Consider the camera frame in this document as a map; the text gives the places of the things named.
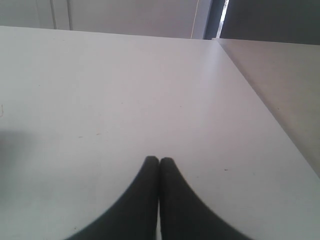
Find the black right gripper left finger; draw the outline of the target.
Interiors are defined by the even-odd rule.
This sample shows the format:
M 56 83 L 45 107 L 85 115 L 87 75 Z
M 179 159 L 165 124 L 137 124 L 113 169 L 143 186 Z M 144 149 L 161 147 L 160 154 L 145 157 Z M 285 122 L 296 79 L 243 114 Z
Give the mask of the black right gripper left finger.
M 70 240 L 155 240 L 158 220 L 160 161 L 147 156 L 122 196 Z

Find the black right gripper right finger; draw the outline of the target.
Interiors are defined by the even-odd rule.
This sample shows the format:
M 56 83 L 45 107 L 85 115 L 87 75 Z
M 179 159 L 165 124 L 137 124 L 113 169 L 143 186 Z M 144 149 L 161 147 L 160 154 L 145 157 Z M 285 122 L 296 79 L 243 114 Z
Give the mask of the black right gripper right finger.
M 159 213 L 163 240 L 248 240 L 195 194 L 174 160 L 159 165 Z

